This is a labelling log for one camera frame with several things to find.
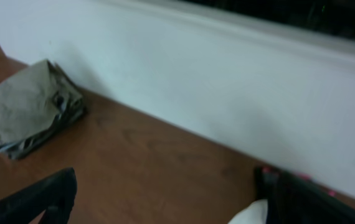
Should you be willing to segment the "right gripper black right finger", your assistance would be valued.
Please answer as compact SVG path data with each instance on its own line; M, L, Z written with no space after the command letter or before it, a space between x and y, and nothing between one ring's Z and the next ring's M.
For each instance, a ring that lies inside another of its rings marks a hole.
M355 224L355 209L298 177L278 176L270 198L270 222L278 224Z

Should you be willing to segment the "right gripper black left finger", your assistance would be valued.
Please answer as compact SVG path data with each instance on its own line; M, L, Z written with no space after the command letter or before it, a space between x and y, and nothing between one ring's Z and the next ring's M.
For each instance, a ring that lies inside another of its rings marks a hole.
M62 169L0 200L0 224L30 223L40 214L40 223L67 224L76 194L74 169Z

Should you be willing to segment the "olive green shorts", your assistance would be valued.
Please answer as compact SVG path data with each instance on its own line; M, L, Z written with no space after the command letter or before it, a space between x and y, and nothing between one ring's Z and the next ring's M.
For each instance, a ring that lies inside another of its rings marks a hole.
M15 73L0 83L0 148L49 130L82 100L48 60Z

